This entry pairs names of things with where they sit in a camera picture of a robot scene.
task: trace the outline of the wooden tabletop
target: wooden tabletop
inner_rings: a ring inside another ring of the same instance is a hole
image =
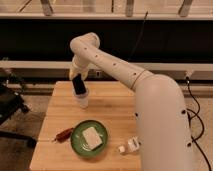
[[[31,171],[139,171],[138,153],[120,155],[118,146],[136,136],[133,92],[119,82],[86,82],[89,106],[78,106],[71,82],[57,82],[30,165]],[[77,156],[70,141],[52,142],[59,132],[84,120],[97,120],[107,129],[104,151],[92,159]]]

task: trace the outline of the red object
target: red object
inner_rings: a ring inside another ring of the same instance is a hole
[[[66,129],[66,130],[60,132],[59,134],[56,135],[54,141],[58,141],[60,143],[66,141],[70,137],[73,130],[74,130],[74,128],[69,128],[69,129]]]

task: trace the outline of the silver metal rod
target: silver metal rod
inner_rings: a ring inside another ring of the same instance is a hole
[[[112,6],[111,6],[111,13],[114,13],[114,5],[115,5],[115,1],[114,0],[112,0]]]
[[[127,0],[126,1],[126,16],[132,17],[134,9],[134,0]]]
[[[53,9],[50,5],[49,0],[41,0],[43,13],[45,16],[51,16],[53,14]]]
[[[189,15],[190,7],[193,0],[184,0],[182,6],[180,7],[178,14],[181,17],[187,17]]]

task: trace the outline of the white block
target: white block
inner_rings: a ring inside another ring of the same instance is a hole
[[[94,127],[87,128],[82,134],[91,150],[102,144],[102,140]]]

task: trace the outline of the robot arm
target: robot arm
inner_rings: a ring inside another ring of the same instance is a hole
[[[73,39],[70,79],[85,74],[89,62],[135,92],[135,117],[143,171],[195,171],[184,96],[171,78],[125,62],[98,49],[89,33]]]

